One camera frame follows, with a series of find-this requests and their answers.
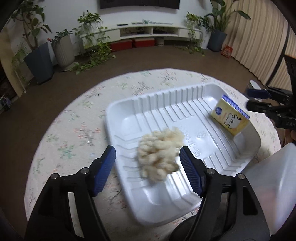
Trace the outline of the cream chenille noodle pad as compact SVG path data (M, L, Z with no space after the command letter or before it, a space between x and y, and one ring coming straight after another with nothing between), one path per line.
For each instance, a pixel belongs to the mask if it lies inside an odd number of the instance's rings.
M176 158L183 140L184 134L175 126L143 135L137 149L141 177L157 183L177 172L180 167Z

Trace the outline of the red storage box left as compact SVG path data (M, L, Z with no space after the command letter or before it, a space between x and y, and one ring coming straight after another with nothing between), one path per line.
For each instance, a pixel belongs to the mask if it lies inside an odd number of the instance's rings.
M116 41L110 43L110 48L111 51L116 52L116 51L122 51L122 50L127 50L132 48L132 40L121 40L121 41Z

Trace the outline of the small plant on console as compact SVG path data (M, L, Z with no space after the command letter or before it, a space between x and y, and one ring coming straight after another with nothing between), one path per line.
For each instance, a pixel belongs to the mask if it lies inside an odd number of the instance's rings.
M184 46L177 46L178 49L188 51L190 54L200 53L202 57L205 56L205 51L201 47L203 42L203 33L200 33L200 37L197 37L197 30L204 30L208 33L210 31L210 20L207 16L197 16L195 14L187 12L186 25L189 29L189 43Z

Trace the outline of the wall-mounted black television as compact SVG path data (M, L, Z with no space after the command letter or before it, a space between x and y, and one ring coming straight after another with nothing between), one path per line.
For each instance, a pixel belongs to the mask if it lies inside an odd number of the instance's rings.
M180 0L100 0L101 9L121 6L155 6L160 8L179 9Z

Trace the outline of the red storage box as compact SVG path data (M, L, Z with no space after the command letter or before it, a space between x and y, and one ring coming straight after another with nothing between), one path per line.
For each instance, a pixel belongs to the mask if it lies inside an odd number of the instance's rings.
M116 41L110 43L110 48L111 51L116 52L116 51L122 51L122 50L127 50L132 48L132 40L121 40L121 41Z
M133 45L136 48L152 47L155 45L154 38L137 38L133 39Z

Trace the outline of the tall plant in dark pot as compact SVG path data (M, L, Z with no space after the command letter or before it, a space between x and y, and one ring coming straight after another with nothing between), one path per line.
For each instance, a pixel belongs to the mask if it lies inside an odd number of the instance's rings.
M41 32L46 34L52 32L45 24L44 8L34 1L23 1L13 12L11 19L23 24L23 39L31 50L24 61L36 79L36 83L43 84L49 81L54 75L49 46L47 43L38 42Z

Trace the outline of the floral tablecloth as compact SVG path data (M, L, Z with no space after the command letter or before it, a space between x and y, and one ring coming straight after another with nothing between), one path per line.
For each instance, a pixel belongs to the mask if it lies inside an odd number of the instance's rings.
M152 110L153 105L148 104L148 112L142 116L149 131L171 128L179 120L195 117L195 111L186 109L185 104L174 103L163 108L160 106L162 100L177 101L193 94L201 110L209 110L223 94L230 96L241 108L247 101L243 94L222 81L178 69L127 73L96 85L70 103L42 137L26 184L24 204L27 217L30 217L51 174L73 174L101 156L109 141L105 127L108 106L128 97L143 101L146 94L152 95L157 107ZM210 164L225 170L233 163L245 164L247 158L251 158L252 164L258 163L281 148L278 132L264 114L251 113L250 122L260 137L261 146L246 152L225 130L221 131L220 138L215 138L218 149L211 154L201 146L202 141L210 138L205 131L193 135L187 124L181 125L180 130L185 136L184 143L198 157L205 156ZM168 240L177 225L197 213L195 208L186 207L165 225L142 226L132 216L116 170L109 175L104 190L95 198L95 204L112 240Z

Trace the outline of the red sign on floor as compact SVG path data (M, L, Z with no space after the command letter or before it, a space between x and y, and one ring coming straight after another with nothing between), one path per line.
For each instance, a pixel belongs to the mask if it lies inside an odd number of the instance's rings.
M232 47L230 47L229 45L225 45L221 50L221 55L223 55L226 58L230 58L232 55L232 51L233 51Z

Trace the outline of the translucent plastic container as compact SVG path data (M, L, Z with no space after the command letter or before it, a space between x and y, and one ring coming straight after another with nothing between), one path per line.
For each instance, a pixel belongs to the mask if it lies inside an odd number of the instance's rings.
M280 230L295 207L295 171L294 143L243 170L260 202L272 235Z

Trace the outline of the large-leaf plant in dark pot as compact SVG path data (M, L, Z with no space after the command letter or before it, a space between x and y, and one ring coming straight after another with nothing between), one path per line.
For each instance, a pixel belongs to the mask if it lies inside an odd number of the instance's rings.
M246 20L251 20L251 17L242 10L233 9L234 3L238 1L231 1L231 4L227 6L226 2L223 0L213 0L210 1L212 5L212 12L204 17L212 17L213 25L210 27L212 31L207 48L213 52L219 52L222 45L227 37L225 33L226 28L230 24L231 16L236 13Z

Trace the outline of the red storage box right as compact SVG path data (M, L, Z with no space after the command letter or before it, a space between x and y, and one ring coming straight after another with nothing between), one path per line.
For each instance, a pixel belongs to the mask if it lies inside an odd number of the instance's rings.
M136 48L152 47L155 45L154 38L137 38L133 39L133 45Z

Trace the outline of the beige curtain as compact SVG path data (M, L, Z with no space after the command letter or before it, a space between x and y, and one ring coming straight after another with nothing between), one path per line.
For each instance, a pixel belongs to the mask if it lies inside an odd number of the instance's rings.
M282 52L295 56L295 33L272 1L226 1L232 10L242 10L251 20L238 13L230 17L225 45L232 57L250 70L263 84L291 90L290 77Z

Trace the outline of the white TV console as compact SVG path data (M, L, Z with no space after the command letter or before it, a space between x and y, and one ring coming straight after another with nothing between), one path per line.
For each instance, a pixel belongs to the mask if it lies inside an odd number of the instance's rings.
M107 27L106 35L110 37L109 42L135 38L180 38L189 40L189 29L186 26L172 23L131 23Z

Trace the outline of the trailing green vine plant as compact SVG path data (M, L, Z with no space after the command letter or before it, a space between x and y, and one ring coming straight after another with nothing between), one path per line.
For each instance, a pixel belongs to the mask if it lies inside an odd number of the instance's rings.
M77 75L105 63L113 57L109 39L106 35L107 27L98 13L84 12L77 19L78 26L72 30L84 49L83 56L87 59L83 63L75 62L70 68Z

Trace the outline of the blue yellow tissue pack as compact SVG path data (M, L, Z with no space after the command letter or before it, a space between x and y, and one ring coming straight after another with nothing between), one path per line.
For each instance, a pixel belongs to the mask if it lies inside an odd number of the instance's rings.
M249 123L249 115L225 94L212 110L211 117L233 136L240 133Z

